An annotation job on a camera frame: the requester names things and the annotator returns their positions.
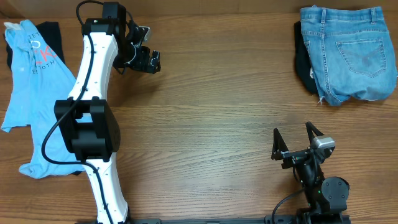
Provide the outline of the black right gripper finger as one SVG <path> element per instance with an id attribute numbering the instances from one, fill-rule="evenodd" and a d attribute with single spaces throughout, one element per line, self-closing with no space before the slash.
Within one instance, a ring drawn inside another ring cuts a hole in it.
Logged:
<path id="1" fill-rule="evenodd" d="M 307 129 L 307 135 L 308 135 L 308 139 L 310 141 L 311 145 L 315 144 L 315 138 L 319 137 L 319 136 L 323 136 L 324 134 L 319 131 L 310 121 L 307 121 L 305 123 L 306 129 Z"/>
<path id="2" fill-rule="evenodd" d="M 289 153 L 289 150 L 277 128 L 274 128 L 273 136 L 271 159 L 276 161 L 282 160 L 285 157 L 284 154 Z"/>

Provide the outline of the blue denim jeans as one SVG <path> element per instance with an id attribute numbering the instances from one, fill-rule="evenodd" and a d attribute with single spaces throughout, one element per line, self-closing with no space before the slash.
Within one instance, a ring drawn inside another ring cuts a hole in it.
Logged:
<path id="1" fill-rule="evenodd" d="M 394 47 L 382 8 L 304 7 L 301 34 L 320 100 L 385 100 L 395 90 Z"/>

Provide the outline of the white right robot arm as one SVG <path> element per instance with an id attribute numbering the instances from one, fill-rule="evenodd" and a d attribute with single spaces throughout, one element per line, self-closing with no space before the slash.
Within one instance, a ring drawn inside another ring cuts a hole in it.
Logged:
<path id="1" fill-rule="evenodd" d="M 282 199 L 272 214 L 264 218 L 265 223 L 296 224 L 344 224 L 350 223 L 347 209 L 349 183 L 341 177 L 325 177 L 321 164 L 335 150 L 333 138 L 323 134 L 311 122 L 305 123 L 310 145 L 301 151 L 289 151 L 281 133 L 273 130 L 271 159 L 282 161 L 283 169 L 293 169 L 294 178 L 302 189 Z M 286 201 L 305 194 L 307 208 L 300 208 L 295 215 L 277 215 L 276 211 Z"/>

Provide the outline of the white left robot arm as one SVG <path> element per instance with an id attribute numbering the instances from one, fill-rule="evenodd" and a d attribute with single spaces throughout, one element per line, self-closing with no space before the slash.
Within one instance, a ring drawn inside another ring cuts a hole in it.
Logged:
<path id="1" fill-rule="evenodd" d="M 96 201 L 95 223 L 131 223 L 116 168 L 121 134 L 107 102 L 111 70 L 123 74 L 130 68 L 155 74 L 160 53 L 143 45 L 150 28 L 138 26 L 118 2 L 102 3 L 102 16 L 80 21 L 83 56 L 76 82 L 66 100 L 55 102 L 59 129 L 74 165 L 82 165 Z"/>

